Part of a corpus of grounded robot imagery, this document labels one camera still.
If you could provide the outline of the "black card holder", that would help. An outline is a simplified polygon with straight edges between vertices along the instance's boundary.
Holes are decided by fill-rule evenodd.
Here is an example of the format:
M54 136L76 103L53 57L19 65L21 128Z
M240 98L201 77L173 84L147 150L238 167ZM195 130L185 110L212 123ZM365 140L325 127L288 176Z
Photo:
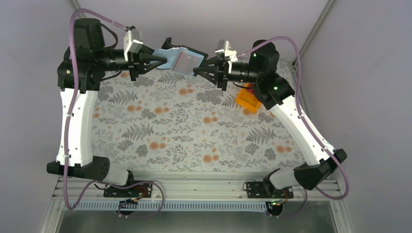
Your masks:
M208 58L208 54L185 45L175 45L172 38L167 37L159 49L155 49L152 55L165 58L165 64L158 66L159 70L171 70L175 73L194 76L193 71L201 67Z

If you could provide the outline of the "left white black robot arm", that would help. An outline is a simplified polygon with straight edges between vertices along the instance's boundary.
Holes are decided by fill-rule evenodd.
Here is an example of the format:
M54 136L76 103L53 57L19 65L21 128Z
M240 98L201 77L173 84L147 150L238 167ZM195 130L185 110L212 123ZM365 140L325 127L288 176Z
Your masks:
M76 19L71 23L69 47L57 70L63 107L60 149L47 164L49 174L116 184L124 197L135 191L132 172L113 166L107 157L94 155L91 129L94 106L101 82L108 71L128 71L132 81L167 62L145 46L141 34L128 28L124 48L107 46L103 25L96 18Z

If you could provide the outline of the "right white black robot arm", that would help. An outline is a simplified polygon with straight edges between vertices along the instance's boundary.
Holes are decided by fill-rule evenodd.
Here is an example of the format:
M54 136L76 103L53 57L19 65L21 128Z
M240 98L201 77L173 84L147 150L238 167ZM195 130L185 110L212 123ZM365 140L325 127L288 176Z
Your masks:
M227 40L219 41L215 53L215 57L194 68L194 74L223 91L228 82L250 83L256 99L280 120L304 156L302 165L270 173L263 185L264 194L274 198L283 188L295 185L316 189L341 166L347 154L327 142L302 109L297 90L277 73L280 55L272 40L256 41L247 51L248 63L238 60L239 55Z

